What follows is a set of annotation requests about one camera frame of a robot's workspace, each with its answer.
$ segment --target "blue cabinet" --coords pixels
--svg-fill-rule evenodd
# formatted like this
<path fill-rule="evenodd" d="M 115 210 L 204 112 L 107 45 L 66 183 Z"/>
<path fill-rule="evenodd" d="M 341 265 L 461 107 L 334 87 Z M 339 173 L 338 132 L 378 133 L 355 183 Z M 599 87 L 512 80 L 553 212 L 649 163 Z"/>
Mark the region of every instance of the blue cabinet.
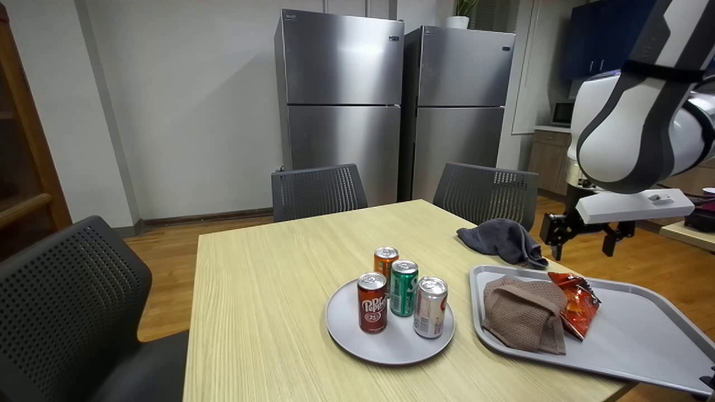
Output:
<path fill-rule="evenodd" d="M 601 0 L 573 8 L 561 76 L 576 79 L 620 69 L 655 3 L 656 0 Z"/>

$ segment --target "stainless steel refrigerator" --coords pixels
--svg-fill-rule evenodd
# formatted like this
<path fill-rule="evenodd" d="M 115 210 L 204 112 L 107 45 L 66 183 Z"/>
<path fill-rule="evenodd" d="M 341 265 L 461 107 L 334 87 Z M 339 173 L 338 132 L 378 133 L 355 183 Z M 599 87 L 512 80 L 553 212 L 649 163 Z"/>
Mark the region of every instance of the stainless steel refrigerator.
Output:
<path fill-rule="evenodd" d="M 405 35 L 398 200 L 432 202 L 445 163 L 496 166 L 514 34 Z"/>
<path fill-rule="evenodd" d="M 369 205 L 396 201 L 399 21 L 284 9 L 275 33 L 286 170 L 355 163 Z"/>

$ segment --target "rectangular gray tray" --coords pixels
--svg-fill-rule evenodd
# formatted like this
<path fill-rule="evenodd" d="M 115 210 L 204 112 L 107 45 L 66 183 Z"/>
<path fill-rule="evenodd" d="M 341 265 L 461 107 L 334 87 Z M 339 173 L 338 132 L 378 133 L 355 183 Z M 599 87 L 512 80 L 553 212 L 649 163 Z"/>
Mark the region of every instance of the rectangular gray tray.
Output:
<path fill-rule="evenodd" d="M 482 328 L 484 286 L 504 275 L 550 280 L 546 272 L 480 265 L 469 281 L 477 335 L 489 348 L 511 356 L 655 384 L 700 396 L 713 392 L 701 376 L 711 376 L 715 344 L 663 296 L 630 283 L 586 278 L 601 299 L 586 339 L 566 334 L 566 354 L 509 348 Z"/>

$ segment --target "refrigerator door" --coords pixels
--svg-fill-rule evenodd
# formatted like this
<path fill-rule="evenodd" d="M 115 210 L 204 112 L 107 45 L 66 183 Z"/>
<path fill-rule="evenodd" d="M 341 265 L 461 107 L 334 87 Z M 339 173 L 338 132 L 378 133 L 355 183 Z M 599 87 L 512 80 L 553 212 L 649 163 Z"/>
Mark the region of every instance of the refrigerator door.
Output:
<path fill-rule="evenodd" d="M 447 162 L 496 166 L 501 107 L 418 109 L 413 199 L 432 202 Z"/>
<path fill-rule="evenodd" d="M 422 27 L 419 106 L 503 106 L 514 34 Z"/>
<path fill-rule="evenodd" d="M 282 10 L 288 104 L 400 104 L 403 22 Z"/>
<path fill-rule="evenodd" d="M 355 163 L 370 206 L 397 200 L 400 107 L 289 106 L 293 169 Z"/>

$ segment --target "wooden table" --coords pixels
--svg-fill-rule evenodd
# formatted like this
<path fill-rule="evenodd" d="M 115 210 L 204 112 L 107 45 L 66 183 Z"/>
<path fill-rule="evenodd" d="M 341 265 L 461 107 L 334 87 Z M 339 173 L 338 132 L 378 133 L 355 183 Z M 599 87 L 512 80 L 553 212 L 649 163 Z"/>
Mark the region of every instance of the wooden table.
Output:
<path fill-rule="evenodd" d="M 661 235 L 715 252 L 715 233 L 698 232 L 683 222 L 661 227 Z"/>
<path fill-rule="evenodd" d="M 571 402 L 625 393 L 626 382 L 507 358 L 479 341 L 468 270 L 507 264 L 457 238 L 472 226 L 417 200 L 201 236 L 184 401 Z M 454 339 L 412 366 L 354 358 L 325 327 L 328 298 L 373 270 L 383 245 L 450 287 Z"/>

